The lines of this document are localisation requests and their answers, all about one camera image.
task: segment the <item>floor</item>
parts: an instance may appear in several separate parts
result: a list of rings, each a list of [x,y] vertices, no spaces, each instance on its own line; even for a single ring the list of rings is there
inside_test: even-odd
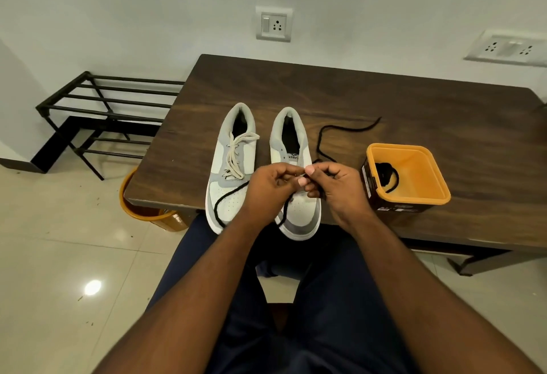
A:
[[[127,149],[100,143],[98,149]],[[4,374],[91,372],[142,314],[183,236],[120,209],[119,186],[136,162],[102,155],[89,159],[105,181],[71,152],[46,175],[0,167]],[[466,278],[442,256],[418,256],[547,370],[547,260]],[[91,281],[101,282],[97,292]],[[294,298],[297,281],[277,277],[261,283],[270,302]]]

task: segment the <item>electrical outlet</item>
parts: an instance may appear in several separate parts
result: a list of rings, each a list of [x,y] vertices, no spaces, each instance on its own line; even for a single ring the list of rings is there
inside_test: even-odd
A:
[[[465,59],[547,66],[547,34],[487,30],[475,41]]]
[[[258,40],[291,41],[293,9],[256,6]]]

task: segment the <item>shoe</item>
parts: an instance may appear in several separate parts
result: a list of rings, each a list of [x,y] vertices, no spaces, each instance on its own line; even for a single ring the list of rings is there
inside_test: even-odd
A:
[[[284,108],[273,122],[270,135],[271,162],[287,162],[305,167],[311,164],[306,129],[297,111]],[[275,218],[279,225],[283,211]],[[292,240],[307,240],[312,237],[321,222],[321,200],[309,198],[304,190],[293,194],[287,207],[287,218],[279,227]]]
[[[245,200],[259,138],[249,107],[238,103],[222,122],[207,184],[205,215],[216,234],[229,224]]]

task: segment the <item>hand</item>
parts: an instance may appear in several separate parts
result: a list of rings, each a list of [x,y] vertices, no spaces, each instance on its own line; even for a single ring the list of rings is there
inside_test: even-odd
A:
[[[245,201],[237,216],[245,217],[258,231],[262,230],[279,214],[287,198],[301,189],[298,175],[303,174],[303,168],[284,162],[260,167],[250,178]],[[300,181],[308,182],[303,177]]]
[[[320,162],[305,169],[311,182],[304,186],[308,197],[318,198],[318,185],[323,188],[332,216],[345,231],[355,236],[356,227],[364,220],[376,219],[366,199],[359,171],[336,162]]]

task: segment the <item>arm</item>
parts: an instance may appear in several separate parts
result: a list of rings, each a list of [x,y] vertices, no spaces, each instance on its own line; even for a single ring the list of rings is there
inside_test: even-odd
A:
[[[250,248],[285,200],[300,188],[294,175],[303,173],[302,168],[284,163],[256,170],[236,217],[192,269],[140,317],[94,373],[205,371]]]
[[[397,328],[424,374],[541,373],[486,319],[443,285],[370,208],[359,172],[324,162],[305,186],[326,195],[338,224],[357,241]]]

